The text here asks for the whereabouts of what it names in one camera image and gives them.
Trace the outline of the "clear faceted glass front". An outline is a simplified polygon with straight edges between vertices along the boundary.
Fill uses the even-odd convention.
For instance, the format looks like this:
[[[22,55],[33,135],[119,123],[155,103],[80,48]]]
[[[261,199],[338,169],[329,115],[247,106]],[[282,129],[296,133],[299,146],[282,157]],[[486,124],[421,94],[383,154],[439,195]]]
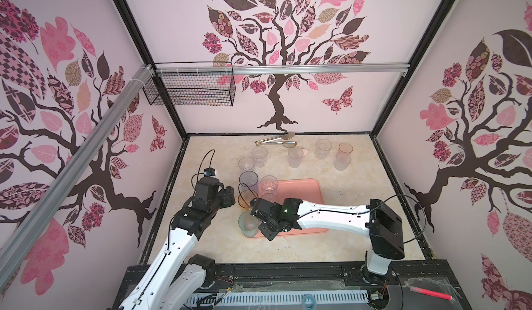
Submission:
[[[264,200],[268,200],[269,202],[272,202],[272,203],[277,203],[278,202],[278,197],[276,194],[273,194],[273,193],[266,193],[266,194],[263,194],[261,196],[262,199]]]

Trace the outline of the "blue tall cup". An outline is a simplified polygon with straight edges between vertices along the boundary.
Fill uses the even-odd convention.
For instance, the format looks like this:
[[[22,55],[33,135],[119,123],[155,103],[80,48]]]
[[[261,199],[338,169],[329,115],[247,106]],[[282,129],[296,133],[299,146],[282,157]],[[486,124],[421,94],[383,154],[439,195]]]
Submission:
[[[244,192],[248,189],[259,192],[259,176],[254,171],[244,171],[239,177],[239,190]]]

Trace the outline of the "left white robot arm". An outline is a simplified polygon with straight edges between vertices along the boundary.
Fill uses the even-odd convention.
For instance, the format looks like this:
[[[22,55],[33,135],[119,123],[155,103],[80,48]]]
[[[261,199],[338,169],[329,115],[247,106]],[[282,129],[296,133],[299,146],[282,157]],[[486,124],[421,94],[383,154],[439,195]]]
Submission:
[[[185,259],[221,208],[235,204],[234,188],[206,168],[194,194],[171,219],[168,236],[155,261],[117,309],[181,309],[202,285],[213,283],[214,261],[195,255]]]

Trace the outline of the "green tall cup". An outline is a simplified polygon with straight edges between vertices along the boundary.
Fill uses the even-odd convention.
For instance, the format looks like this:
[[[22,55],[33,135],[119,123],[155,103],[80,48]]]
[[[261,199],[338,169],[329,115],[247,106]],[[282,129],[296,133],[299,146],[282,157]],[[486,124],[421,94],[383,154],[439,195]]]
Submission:
[[[238,218],[238,226],[245,237],[253,238],[259,231],[260,221],[250,211],[242,213]]]

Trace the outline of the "yellow amber glass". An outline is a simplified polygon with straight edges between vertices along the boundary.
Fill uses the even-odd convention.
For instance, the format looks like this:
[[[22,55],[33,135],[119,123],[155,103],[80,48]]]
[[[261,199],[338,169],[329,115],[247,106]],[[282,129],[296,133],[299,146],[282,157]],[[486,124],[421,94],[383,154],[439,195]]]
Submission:
[[[240,192],[238,196],[239,204],[241,205],[241,207],[245,209],[249,209],[251,207],[250,202],[253,199],[255,199],[255,196],[254,196],[254,193],[250,190],[245,190],[243,192]]]

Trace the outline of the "pink transparent cup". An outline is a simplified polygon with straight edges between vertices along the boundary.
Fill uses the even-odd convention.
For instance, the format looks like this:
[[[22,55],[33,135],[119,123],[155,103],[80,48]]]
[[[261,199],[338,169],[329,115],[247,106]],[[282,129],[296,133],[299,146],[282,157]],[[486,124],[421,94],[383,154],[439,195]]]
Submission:
[[[347,142],[342,142],[338,146],[338,156],[350,156],[353,153],[353,146]]]

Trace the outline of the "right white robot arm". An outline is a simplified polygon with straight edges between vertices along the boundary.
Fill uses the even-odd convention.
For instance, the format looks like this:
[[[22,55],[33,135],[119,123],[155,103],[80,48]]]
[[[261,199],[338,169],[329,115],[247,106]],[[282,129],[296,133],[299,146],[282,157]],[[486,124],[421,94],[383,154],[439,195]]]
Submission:
[[[334,206],[301,199],[285,199],[278,204],[259,198],[250,205],[251,215],[260,221],[259,230],[269,241],[291,230],[319,228],[356,233],[371,242],[364,265],[371,275],[385,276],[392,261],[405,258],[403,221],[383,200]]]

